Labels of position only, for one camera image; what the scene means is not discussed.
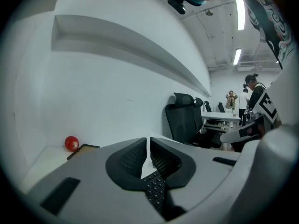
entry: chair headrest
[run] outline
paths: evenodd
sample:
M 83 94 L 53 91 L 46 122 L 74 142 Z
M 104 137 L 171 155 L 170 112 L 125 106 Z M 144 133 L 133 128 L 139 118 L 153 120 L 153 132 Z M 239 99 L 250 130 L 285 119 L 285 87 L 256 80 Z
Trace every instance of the chair headrest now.
M 193 106 L 194 99 L 191 95 L 181 93 L 174 93 L 174 95 L 176 96 L 176 102 L 174 104 L 176 107 Z
M 196 104 L 194 105 L 194 107 L 201 107 L 204 104 L 200 98 L 195 98 L 195 100 Z

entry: camera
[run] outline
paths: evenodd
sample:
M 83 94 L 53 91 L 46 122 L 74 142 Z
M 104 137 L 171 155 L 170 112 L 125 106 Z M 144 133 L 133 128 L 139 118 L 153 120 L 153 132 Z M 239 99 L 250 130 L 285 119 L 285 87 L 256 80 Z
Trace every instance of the camera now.
M 199 0 L 167 0 L 168 4 L 172 6 L 178 13 L 184 15 L 186 13 L 186 9 L 184 7 L 184 1 L 190 3 L 193 6 L 201 6 L 205 4 L 206 1 L 199 1 Z

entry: ceiling light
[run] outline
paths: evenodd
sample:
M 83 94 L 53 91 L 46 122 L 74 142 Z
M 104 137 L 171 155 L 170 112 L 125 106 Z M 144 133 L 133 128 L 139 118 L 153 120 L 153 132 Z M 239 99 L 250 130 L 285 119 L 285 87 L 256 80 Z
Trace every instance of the ceiling light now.
M 238 30 L 245 29 L 245 4 L 243 0 L 235 0 L 238 10 Z
M 237 49 L 235 51 L 235 60 L 234 60 L 234 65 L 237 65 L 241 56 L 241 49 Z

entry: black rubber pad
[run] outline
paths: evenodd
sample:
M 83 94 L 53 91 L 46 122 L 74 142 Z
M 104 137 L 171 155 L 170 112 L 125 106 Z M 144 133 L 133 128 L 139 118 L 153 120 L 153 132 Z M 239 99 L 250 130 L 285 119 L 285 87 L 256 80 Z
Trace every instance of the black rubber pad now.
M 78 179 L 65 178 L 42 202 L 41 206 L 53 215 L 57 215 L 79 183 Z
M 213 161 L 223 163 L 223 164 L 227 164 L 227 165 L 230 165 L 230 166 L 234 166 L 235 163 L 237 162 L 235 160 L 225 159 L 225 158 L 221 158 L 221 157 L 213 158 Z

